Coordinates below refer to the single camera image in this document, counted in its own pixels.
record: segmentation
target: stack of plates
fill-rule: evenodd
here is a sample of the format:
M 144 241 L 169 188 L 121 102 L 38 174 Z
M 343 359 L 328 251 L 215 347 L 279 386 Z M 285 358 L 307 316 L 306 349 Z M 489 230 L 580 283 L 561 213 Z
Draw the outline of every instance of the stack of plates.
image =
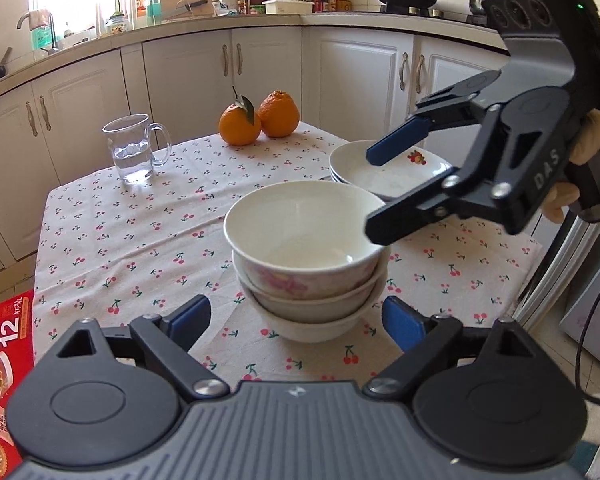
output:
M 366 189 L 390 202 L 451 168 L 445 159 L 423 148 L 410 148 L 384 166 L 372 166 L 365 153 L 375 142 L 357 140 L 333 150 L 329 157 L 331 178 Z

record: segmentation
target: glass mug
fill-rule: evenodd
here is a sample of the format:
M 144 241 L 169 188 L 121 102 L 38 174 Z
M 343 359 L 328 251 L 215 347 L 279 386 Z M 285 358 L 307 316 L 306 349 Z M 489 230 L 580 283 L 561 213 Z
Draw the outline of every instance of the glass mug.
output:
M 167 141 L 167 153 L 162 160 L 151 150 L 149 133 L 154 130 L 160 130 Z M 171 155 L 169 132 L 161 124 L 150 123 L 147 114 L 121 117 L 106 124 L 102 132 L 107 137 L 107 146 L 120 179 L 126 184 L 144 182 L 154 168 L 163 165 Z

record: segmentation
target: camera lens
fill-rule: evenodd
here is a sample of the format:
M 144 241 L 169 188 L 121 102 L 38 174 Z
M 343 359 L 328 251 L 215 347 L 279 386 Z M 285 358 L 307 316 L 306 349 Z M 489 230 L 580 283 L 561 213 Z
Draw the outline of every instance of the camera lens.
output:
M 493 19 L 496 20 L 496 23 L 501 27 L 507 27 L 507 25 L 509 25 L 509 20 L 499 7 L 491 6 L 491 15 L 493 16 Z
M 551 14 L 549 9 L 546 8 L 545 4 L 540 0 L 529 0 L 529 5 L 534 13 L 534 16 L 542 23 L 545 27 L 551 25 Z
M 509 0 L 507 2 L 507 12 L 517 26 L 520 28 L 530 28 L 529 17 L 526 15 L 525 9 L 516 0 Z

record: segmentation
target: black cable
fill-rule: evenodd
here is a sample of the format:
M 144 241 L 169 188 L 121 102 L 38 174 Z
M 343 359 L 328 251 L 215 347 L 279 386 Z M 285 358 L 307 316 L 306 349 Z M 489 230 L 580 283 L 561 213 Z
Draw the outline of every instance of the black cable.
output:
M 582 333 L 580 334 L 580 341 L 578 341 L 578 350 L 576 351 L 576 377 L 575 377 L 575 379 L 576 379 L 576 388 L 578 390 L 580 390 L 580 392 L 582 393 L 584 398 L 587 399 L 589 402 L 592 402 L 593 404 L 597 404 L 600 406 L 600 399 L 586 393 L 582 389 L 582 386 L 580 384 L 580 355 L 582 354 L 582 346 L 584 345 L 584 336 L 587 335 L 587 329 L 589 328 L 589 324 L 591 323 L 591 319 L 593 318 L 593 314 L 595 313 L 599 302 L 600 302 L 600 292 L 598 293 L 596 301 L 593 302 L 593 306 L 591 307 L 591 310 L 589 311 L 587 320 L 584 322 L 584 327 L 582 327 Z

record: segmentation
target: hand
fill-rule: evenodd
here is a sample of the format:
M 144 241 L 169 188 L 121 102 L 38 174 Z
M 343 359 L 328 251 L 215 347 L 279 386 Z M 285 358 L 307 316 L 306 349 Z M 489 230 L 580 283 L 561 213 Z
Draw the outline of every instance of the hand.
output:
M 569 160 L 581 166 L 600 150 L 600 110 L 592 110 L 587 114 L 580 129 L 578 139 L 571 149 Z M 580 190 L 571 182 L 556 182 L 542 202 L 542 214 L 551 222 L 562 223 L 562 208 L 575 202 Z

